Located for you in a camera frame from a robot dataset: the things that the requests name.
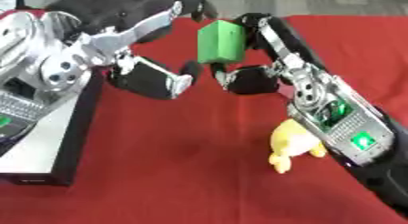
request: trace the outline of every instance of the table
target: table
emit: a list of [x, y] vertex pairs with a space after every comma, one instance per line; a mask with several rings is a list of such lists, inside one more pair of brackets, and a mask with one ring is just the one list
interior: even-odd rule
[[[289, 20], [333, 73], [408, 125], [408, 18]], [[137, 51], [179, 67], [205, 24], [180, 19]], [[267, 61], [249, 52], [246, 63]], [[331, 158], [298, 157], [275, 173], [269, 135], [285, 118], [282, 96], [225, 93], [208, 69], [173, 101], [105, 84], [75, 185], [1, 185], [0, 223], [406, 223]]]

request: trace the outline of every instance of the stuffed toy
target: stuffed toy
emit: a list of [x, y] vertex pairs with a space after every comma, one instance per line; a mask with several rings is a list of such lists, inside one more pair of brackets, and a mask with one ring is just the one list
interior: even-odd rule
[[322, 142], [293, 119], [285, 120], [270, 136], [272, 154], [269, 162], [278, 173], [291, 169], [291, 157], [309, 152], [316, 158], [323, 158], [327, 150]]

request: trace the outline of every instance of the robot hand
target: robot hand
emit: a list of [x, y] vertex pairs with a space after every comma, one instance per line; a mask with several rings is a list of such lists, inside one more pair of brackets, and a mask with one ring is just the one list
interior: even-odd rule
[[[235, 21], [246, 31], [247, 48], [262, 49], [271, 66], [254, 71], [225, 72], [211, 64], [214, 77], [234, 93], [259, 94], [259, 79], [276, 87], [280, 80], [293, 86], [288, 114], [318, 137], [334, 158], [383, 202], [408, 215], [408, 131], [372, 106], [338, 76], [329, 74], [322, 61], [284, 20], [264, 14], [246, 14]], [[237, 81], [251, 80], [251, 84]]]
[[77, 96], [99, 68], [111, 67], [107, 80], [115, 87], [176, 98], [201, 67], [190, 62], [175, 74], [129, 46], [167, 34], [187, 14], [197, 21], [217, 16], [207, 0], [60, 0], [1, 15], [0, 149]]

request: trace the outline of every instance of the green cube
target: green cube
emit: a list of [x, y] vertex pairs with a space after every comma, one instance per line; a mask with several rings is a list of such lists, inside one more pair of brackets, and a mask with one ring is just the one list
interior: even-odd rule
[[218, 20], [199, 30], [198, 61], [237, 63], [245, 56], [245, 29]]

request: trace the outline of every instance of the robot forearm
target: robot forearm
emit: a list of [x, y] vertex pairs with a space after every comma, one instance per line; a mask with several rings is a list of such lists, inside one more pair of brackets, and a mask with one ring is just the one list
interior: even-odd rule
[[[275, 92], [253, 84], [278, 80], [292, 85], [288, 114], [330, 150], [334, 158], [366, 188], [392, 208], [408, 215], [408, 131], [358, 95], [338, 76], [326, 71], [321, 60], [284, 20], [271, 15], [246, 14], [235, 20], [245, 28], [247, 47], [262, 49], [272, 66], [225, 72], [212, 63], [213, 76], [231, 92]], [[229, 79], [219, 79], [219, 75]], [[239, 85], [240, 92], [232, 85]]]

